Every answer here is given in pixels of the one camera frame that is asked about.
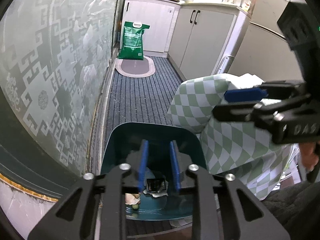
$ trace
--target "checkered tablecloth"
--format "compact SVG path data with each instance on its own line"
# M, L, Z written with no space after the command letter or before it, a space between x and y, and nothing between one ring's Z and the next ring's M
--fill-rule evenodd
M200 134L210 173L235 174L260 200L279 182L292 146L274 145L270 133L252 123L218 122L211 111L227 103L223 98L227 90L251 88L262 82L250 74L188 80L178 88L168 111L174 125Z

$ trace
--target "blue rubber strip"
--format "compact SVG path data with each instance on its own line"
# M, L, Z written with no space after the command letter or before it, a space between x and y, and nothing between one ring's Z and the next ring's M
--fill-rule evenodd
M173 183L174 187L177 191L181 188L180 183L180 169L177 159L177 153L175 151L173 141L170 142L170 160L171 160L171 168L172 168L172 176L173 176Z
M140 192L144 190L144 177L146 174L148 156L149 156L149 142L145 141L142 146L141 162L140 162L140 167L138 171L138 188Z
M268 92L261 88L235 89L224 93L224 99L228 103L261 101L266 96Z

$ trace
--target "green rice bag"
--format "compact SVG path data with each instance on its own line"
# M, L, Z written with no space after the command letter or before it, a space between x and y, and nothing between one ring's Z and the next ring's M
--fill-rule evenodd
M125 22L122 48L119 59L140 59L143 60L142 35L149 25Z

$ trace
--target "striped carpet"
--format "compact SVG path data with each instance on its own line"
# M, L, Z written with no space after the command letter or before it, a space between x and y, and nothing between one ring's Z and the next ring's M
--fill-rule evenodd
M124 122L172 125L166 114L182 81L167 58L150 58L156 67L152 76L131 78L115 70L106 112L105 145L112 130Z

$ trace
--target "metal bolt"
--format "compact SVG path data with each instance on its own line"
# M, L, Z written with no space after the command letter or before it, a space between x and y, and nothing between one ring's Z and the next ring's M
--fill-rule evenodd
M282 119L284 119L284 114L276 114L273 120L280 122Z
M197 170L199 170L199 166L196 164L191 164L191 165L189 165L189 170L197 171Z
M257 103L253 106L254 109L260 109L261 107L263 107L263 103Z
M127 170L130 170L131 165L128 164L128 163L121 163L121 164L119 165L119 168L120 168L121 170L123 170L123 171L127 171Z
M245 116L245 118L244 118L244 120L245 120L246 122L249 122L250 119L251 119L251 114L247 114L247 115Z
M83 178L86 179L86 180L91 180L91 179L94 178L94 174L88 172L88 173L86 173L86 174L83 175Z
M225 176L226 180L229 180L229 181L233 181L236 179L236 176L233 175L232 173L229 173Z

